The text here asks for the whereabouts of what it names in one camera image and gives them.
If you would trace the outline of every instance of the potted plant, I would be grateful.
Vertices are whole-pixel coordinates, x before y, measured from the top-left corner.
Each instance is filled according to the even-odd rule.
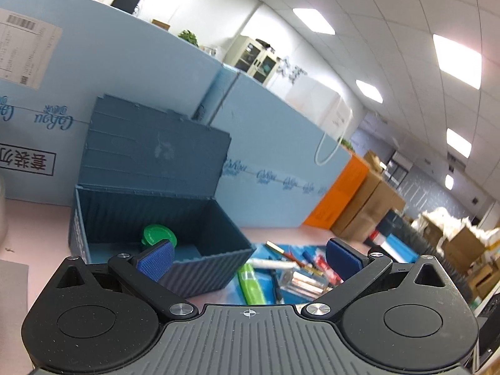
[[[349,141],[342,138],[341,145],[344,146],[348,151],[354,152],[354,148]]]
[[[193,34],[193,32],[189,31],[188,29],[185,29],[184,31],[182,31],[178,37],[180,39],[183,39],[184,41],[187,41],[189,42],[190,44],[193,44],[194,46],[196,46],[198,48],[198,41],[196,39],[196,35]]]

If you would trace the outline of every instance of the ceiling light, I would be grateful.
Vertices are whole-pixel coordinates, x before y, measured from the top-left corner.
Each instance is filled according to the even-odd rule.
[[[356,80],[356,84],[366,97],[371,98],[372,100],[375,100],[378,103],[383,102],[382,96],[380,95],[375,86],[362,82],[361,80]]]
[[[481,86],[481,54],[458,42],[434,34],[437,62],[443,72],[470,84],[473,88]]]
[[[466,158],[471,154],[472,145],[465,138],[462,138],[460,135],[455,133],[452,129],[446,130],[446,142],[449,146],[456,149],[459,153],[461,153]]]
[[[446,179],[444,180],[444,186],[446,186],[446,189],[448,190],[453,189],[453,178],[450,175],[446,175]]]
[[[335,30],[328,24],[328,21],[325,20],[318,10],[314,8],[294,8],[293,12],[311,29],[311,31],[335,35]]]

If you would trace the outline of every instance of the gray mat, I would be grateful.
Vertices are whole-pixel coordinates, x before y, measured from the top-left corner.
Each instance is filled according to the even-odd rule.
[[[33,366],[21,340],[28,312],[28,265],[0,259],[0,375],[27,375]]]

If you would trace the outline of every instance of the barcode label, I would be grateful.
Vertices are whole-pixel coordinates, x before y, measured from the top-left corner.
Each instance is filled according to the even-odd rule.
[[[0,81],[39,89],[63,30],[0,8],[0,31]]]
[[[15,15],[9,15],[7,18],[7,22],[17,25],[18,27],[29,29],[30,31],[32,31],[34,29],[34,26],[36,25],[36,22],[29,21],[21,17],[16,17]]]

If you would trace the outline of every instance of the blue gripper pad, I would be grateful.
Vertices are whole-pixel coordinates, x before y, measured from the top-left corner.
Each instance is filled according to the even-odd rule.
[[[368,264],[367,257],[336,238],[328,241],[326,256],[330,268],[344,281]]]
[[[158,282],[171,268],[175,251],[167,239],[156,243],[133,258],[133,264],[139,272]]]

